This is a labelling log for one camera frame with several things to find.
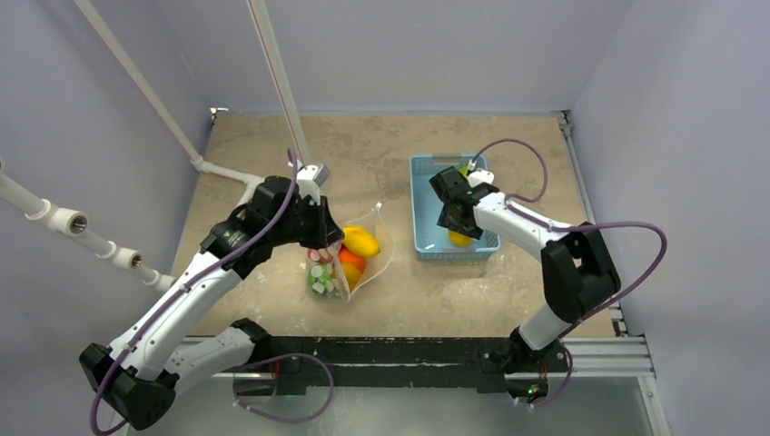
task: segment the white wall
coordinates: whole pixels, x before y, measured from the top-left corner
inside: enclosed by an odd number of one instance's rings
[[[152,0],[96,3],[193,142],[207,103]],[[69,1],[0,2],[0,155],[33,192],[168,271],[192,198],[186,154]],[[0,201],[3,434],[90,434],[78,355],[157,298]]]
[[[277,110],[245,0],[157,0],[213,105]],[[269,0],[305,111],[571,107],[631,0]]]
[[[676,435],[770,427],[768,16],[761,0],[637,1],[574,108],[597,219],[669,235],[623,308]],[[611,237],[626,277],[654,240]]]

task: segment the wall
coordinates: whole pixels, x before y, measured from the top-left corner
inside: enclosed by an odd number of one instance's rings
[[[208,105],[152,1],[96,3],[201,149]],[[5,172],[93,229],[171,268],[195,171],[71,2],[0,2],[0,155]],[[90,434],[77,362],[157,295],[0,201],[3,434]]]
[[[623,304],[647,335],[674,434],[767,434],[770,4],[635,2],[574,108],[598,220],[667,231],[660,270]],[[626,277],[656,250],[610,239]]]
[[[300,110],[571,107],[631,0],[269,0]],[[158,0],[213,105],[278,110],[245,0]]]

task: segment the robotic arm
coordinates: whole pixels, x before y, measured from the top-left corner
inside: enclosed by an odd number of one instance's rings
[[[534,224],[508,209],[493,179],[489,171],[476,170],[466,178],[450,167],[433,176],[430,185],[444,203],[439,226],[475,239],[485,230],[497,233],[542,264],[546,304],[510,334],[505,372],[515,372],[617,292],[620,279],[599,230],[560,232],[555,229],[570,225],[517,205],[550,227]]]
[[[229,290],[256,267],[270,259],[272,249],[286,243],[321,249],[342,239],[342,230],[331,218],[327,199],[320,187],[329,172],[322,165],[303,167],[297,174],[297,188],[275,225],[254,245],[230,262],[205,275],[190,288],[174,288],[204,272],[247,243],[277,213],[291,181],[272,176],[257,186],[247,204],[236,207],[226,221],[213,226],[202,241],[201,250],[180,276],[142,319],[106,347],[92,343],[80,356],[86,377],[95,391],[108,369],[125,355],[108,381],[104,399],[136,430],[157,422],[171,407],[177,394],[202,382],[216,372],[260,360],[271,351],[263,345],[270,338],[254,322],[235,322],[214,338],[176,351],[184,336]],[[131,344],[136,331],[151,326]]]

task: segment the beige table surface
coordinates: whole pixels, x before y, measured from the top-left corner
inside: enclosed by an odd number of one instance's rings
[[[535,145],[546,157],[550,184],[530,207],[568,223],[585,221],[575,175],[556,118],[546,116],[323,115],[303,116],[313,160],[327,164],[324,187],[331,212],[342,223],[375,203],[393,235],[390,268],[366,284],[351,302],[307,291],[306,251],[283,246],[203,317],[194,334],[214,335],[249,317],[274,335],[508,336],[543,302],[540,265],[503,243],[486,264],[447,265],[415,257],[410,209],[409,158],[419,153],[473,153],[503,137]],[[219,115],[206,159],[259,175],[289,175],[291,137],[282,116]],[[506,192],[537,193],[537,159],[514,144],[485,153],[495,185]],[[183,230],[174,273],[192,259],[211,226],[227,218],[241,184],[202,174]],[[614,336],[607,312],[573,336]]]

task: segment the blue plastic basket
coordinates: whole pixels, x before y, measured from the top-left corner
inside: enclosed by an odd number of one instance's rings
[[[487,260],[500,249],[496,233],[484,232],[478,241],[458,247],[449,241],[448,231],[439,227],[441,201],[430,187],[430,177],[450,166],[466,164],[473,154],[415,154],[410,158],[411,217],[417,258],[427,260]],[[487,169],[484,156],[477,167]]]

